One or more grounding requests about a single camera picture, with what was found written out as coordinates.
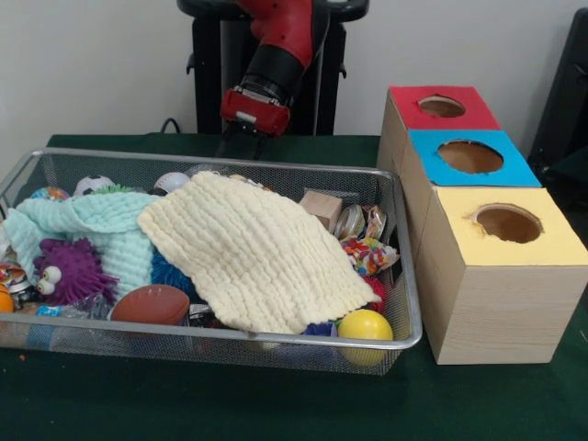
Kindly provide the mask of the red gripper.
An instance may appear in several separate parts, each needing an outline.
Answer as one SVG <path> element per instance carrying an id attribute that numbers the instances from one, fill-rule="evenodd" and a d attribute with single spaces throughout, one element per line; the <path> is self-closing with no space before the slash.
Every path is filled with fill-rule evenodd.
<path id="1" fill-rule="evenodd" d="M 288 128 L 290 109 L 275 98 L 235 86 L 226 91 L 221 102 L 220 115 L 227 122 L 237 125 L 228 125 L 222 132 L 215 157 L 224 157 L 232 139 L 242 132 L 241 128 L 245 128 L 252 133 L 258 133 L 249 137 L 245 158 L 258 161 L 268 136 L 279 137 Z"/>

